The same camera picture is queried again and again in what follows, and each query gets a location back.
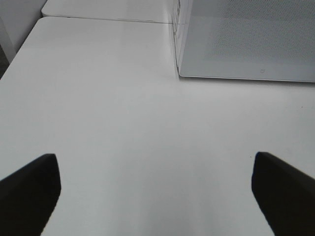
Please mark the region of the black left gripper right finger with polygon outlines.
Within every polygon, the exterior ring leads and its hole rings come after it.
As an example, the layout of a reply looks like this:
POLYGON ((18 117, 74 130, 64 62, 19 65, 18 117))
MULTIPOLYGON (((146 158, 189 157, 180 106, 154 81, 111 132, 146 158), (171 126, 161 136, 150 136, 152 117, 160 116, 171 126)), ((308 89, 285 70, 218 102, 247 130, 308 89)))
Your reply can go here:
POLYGON ((315 180, 268 152, 255 156, 251 188, 276 236, 315 234, 315 180))

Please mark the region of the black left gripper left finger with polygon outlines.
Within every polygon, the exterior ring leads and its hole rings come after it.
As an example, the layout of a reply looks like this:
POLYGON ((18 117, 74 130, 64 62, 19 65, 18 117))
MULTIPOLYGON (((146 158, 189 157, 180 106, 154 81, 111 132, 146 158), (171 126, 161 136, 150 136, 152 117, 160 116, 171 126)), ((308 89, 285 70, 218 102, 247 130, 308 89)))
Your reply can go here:
POLYGON ((39 236, 61 194, 55 154, 44 154, 0 181, 0 234, 39 236))

